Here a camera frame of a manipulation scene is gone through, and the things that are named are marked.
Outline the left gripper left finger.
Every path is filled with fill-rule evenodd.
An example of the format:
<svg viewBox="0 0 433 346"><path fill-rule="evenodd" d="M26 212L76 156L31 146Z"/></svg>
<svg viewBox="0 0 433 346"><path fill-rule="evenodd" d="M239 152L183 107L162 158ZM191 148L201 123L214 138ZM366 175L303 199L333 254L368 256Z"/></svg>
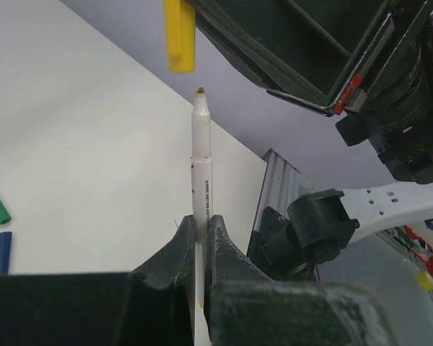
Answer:
<svg viewBox="0 0 433 346"><path fill-rule="evenodd" d="M0 345L192 345L195 232L130 272L0 276Z"/></svg>

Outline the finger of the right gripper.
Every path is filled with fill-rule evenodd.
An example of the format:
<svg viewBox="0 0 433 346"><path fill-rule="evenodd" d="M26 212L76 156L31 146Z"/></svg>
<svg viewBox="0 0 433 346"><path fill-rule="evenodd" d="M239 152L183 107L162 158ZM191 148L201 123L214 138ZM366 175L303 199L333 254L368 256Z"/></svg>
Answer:
<svg viewBox="0 0 433 346"><path fill-rule="evenodd" d="M330 117L388 1L192 1L197 26L242 75Z"/></svg>

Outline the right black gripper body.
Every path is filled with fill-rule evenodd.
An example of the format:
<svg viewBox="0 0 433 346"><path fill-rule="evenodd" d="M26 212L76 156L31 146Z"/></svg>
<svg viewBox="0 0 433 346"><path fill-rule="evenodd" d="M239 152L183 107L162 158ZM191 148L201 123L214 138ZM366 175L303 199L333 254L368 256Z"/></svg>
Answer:
<svg viewBox="0 0 433 346"><path fill-rule="evenodd" d="M433 183L433 1L392 1L392 32L344 101L347 146L368 141L399 182Z"/></svg>

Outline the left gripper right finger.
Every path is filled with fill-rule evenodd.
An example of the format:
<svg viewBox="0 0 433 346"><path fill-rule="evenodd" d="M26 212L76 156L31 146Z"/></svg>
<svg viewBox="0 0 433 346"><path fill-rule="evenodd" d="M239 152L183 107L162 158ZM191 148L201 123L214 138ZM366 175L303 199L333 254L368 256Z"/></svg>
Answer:
<svg viewBox="0 0 433 346"><path fill-rule="evenodd" d="M279 282L211 218L206 258L206 322L213 345L396 345L375 295L355 285Z"/></svg>

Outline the yellow pen cap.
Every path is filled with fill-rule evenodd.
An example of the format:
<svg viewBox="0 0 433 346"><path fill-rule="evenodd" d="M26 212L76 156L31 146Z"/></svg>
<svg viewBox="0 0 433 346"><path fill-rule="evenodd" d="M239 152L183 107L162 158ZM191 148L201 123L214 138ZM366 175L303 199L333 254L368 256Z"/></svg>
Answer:
<svg viewBox="0 0 433 346"><path fill-rule="evenodd" d="M196 65L196 10L183 0L165 0L167 65L171 72L189 74Z"/></svg>

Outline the yellow-end white marker pen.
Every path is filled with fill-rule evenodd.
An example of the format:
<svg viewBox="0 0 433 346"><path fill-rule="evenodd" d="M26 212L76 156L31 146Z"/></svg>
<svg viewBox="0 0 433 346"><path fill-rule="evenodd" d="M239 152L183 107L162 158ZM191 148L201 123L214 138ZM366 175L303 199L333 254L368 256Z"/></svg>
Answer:
<svg viewBox="0 0 433 346"><path fill-rule="evenodd" d="M196 225L196 299L204 307L206 239L213 216L213 159L211 154L211 114L207 93L200 87L191 112L191 190Z"/></svg>

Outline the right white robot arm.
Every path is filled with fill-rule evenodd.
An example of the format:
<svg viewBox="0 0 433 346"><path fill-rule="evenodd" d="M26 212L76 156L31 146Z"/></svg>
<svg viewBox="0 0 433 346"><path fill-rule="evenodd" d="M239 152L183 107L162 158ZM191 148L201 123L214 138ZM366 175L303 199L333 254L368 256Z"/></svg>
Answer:
<svg viewBox="0 0 433 346"><path fill-rule="evenodd" d="M347 244L433 218L433 1L193 1L200 31L270 95L339 116L394 183L300 197L260 239L269 265L333 259Z"/></svg>

